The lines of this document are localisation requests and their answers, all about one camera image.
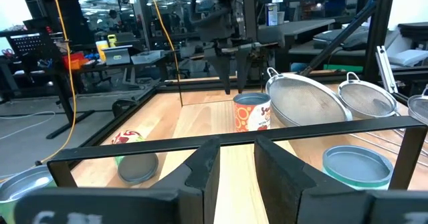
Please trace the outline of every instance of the gray lid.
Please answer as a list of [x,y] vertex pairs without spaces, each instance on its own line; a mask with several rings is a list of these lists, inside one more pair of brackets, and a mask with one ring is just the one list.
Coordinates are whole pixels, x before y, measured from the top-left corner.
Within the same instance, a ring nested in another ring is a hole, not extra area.
[[158,168],[158,156],[155,153],[125,156],[118,166],[119,177],[137,185],[154,176]]
[[26,170],[0,186],[0,203],[18,200],[28,192],[45,187],[52,181],[52,176],[45,165]]
[[264,104],[270,100],[270,96],[264,93],[246,93],[238,94],[233,98],[233,101],[244,105]]
[[326,172],[343,183],[381,187],[391,180],[393,165],[384,156],[359,146],[335,146],[322,157]]

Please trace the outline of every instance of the yellow cable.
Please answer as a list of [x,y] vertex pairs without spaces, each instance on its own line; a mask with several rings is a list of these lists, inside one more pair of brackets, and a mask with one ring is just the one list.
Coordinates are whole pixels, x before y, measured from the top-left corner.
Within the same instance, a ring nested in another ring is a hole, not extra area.
[[[175,53],[174,45],[173,45],[173,42],[171,41],[171,38],[169,37],[169,34],[168,34],[167,29],[166,29],[166,28],[165,28],[165,26],[163,25],[163,21],[162,21],[161,13],[159,12],[159,8],[158,8],[158,5],[157,5],[157,3],[156,3],[156,0],[153,0],[153,3],[154,3],[154,8],[156,9],[156,13],[157,13],[158,18],[159,18],[160,25],[162,26],[162,29],[163,29],[163,31],[164,31],[164,33],[165,33],[166,37],[167,37],[167,40],[168,40],[168,42],[169,42],[170,47],[171,47],[171,50],[172,50],[172,51],[173,51],[173,53],[174,53],[175,69],[176,69],[176,71],[177,71],[177,82],[178,82],[178,84],[179,84],[179,88],[180,88],[180,71],[179,71],[179,62],[178,62],[178,60],[177,60],[177,55],[176,55],[176,53]],[[180,103],[181,103],[181,106],[183,107],[183,99],[181,98],[181,90],[179,91],[179,93],[180,93]]]
[[66,147],[66,145],[70,141],[70,138],[72,137],[72,134],[73,134],[73,131],[74,131],[74,126],[76,125],[76,93],[74,92],[74,85],[73,85],[73,76],[72,76],[72,68],[71,68],[72,62],[71,62],[71,57],[70,57],[70,46],[68,44],[68,37],[67,37],[67,33],[66,33],[66,27],[65,27],[64,21],[62,19],[60,4],[58,3],[58,0],[55,0],[55,3],[56,3],[56,8],[58,10],[58,15],[60,16],[60,22],[61,22],[61,26],[62,26],[62,32],[64,34],[64,39],[65,39],[66,45],[67,45],[68,73],[70,75],[70,84],[72,86],[72,94],[73,94],[73,123],[72,123],[72,127],[70,129],[70,133],[68,134],[66,142],[57,151],[55,151],[53,154],[51,154],[48,157],[46,157],[43,160],[41,160],[41,162],[45,162],[46,160],[49,160],[51,157],[53,157],[54,155],[56,155],[60,150],[62,150],[64,147]]

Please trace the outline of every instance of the wooden table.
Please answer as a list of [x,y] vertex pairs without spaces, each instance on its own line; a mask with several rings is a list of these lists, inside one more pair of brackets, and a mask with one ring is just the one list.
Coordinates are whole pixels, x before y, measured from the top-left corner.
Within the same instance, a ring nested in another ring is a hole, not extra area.
[[[337,85],[329,87],[333,90],[337,89]],[[231,90],[229,96],[225,95],[223,90],[186,92],[183,93],[182,108],[178,93],[158,94],[108,137],[104,144],[109,144],[115,134],[124,130],[136,130],[147,140],[234,132],[231,100],[236,94],[237,90]],[[399,107],[399,112],[403,115],[407,114],[406,108],[402,105]],[[284,126],[274,116],[272,128],[281,127]],[[376,134],[401,143],[401,138],[392,131],[376,132]],[[399,147],[367,134],[358,135],[387,148],[399,150]],[[322,153],[327,148],[339,144],[355,144],[373,149],[386,156],[393,164],[397,159],[395,154],[349,135],[281,141],[277,144],[320,170]],[[151,180],[130,188],[151,186],[179,166],[192,152],[193,150],[158,153],[159,167],[156,175]],[[428,162],[428,158],[423,156],[419,160]],[[267,223],[253,164],[253,145],[222,147],[220,165],[215,222]],[[113,158],[85,160],[72,171],[72,174],[79,187],[129,187],[118,178]],[[418,164],[409,188],[427,190],[427,181],[428,168]]]

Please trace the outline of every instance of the orange object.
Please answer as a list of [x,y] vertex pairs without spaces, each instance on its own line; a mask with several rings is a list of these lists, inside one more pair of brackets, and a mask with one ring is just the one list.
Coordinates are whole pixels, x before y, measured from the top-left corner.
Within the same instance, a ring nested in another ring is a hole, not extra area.
[[82,65],[86,64],[89,60],[85,58],[83,53],[73,53],[70,55],[71,64],[68,63],[68,57],[62,56],[65,67],[71,68],[72,70],[78,70],[82,67]]
[[270,129],[270,97],[267,94],[238,94],[233,101],[236,132]]

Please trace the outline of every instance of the mesh strainer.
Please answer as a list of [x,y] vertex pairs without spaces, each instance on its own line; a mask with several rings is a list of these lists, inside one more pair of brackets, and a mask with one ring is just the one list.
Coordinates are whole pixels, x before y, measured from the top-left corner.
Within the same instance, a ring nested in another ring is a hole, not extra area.
[[338,88],[340,99],[358,118],[382,118],[397,114],[397,101],[386,90],[361,81],[355,73],[348,72],[346,81]]
[[272,110],[286,126],[304,126],[352,120],[336,94],[322,84],[297,74],[278,74],[268,68],[266,84]]
[[407,105],[410,116],[424,124],[428,124],[428,85],[425,86],[422,95],[411,96],[407,100]]

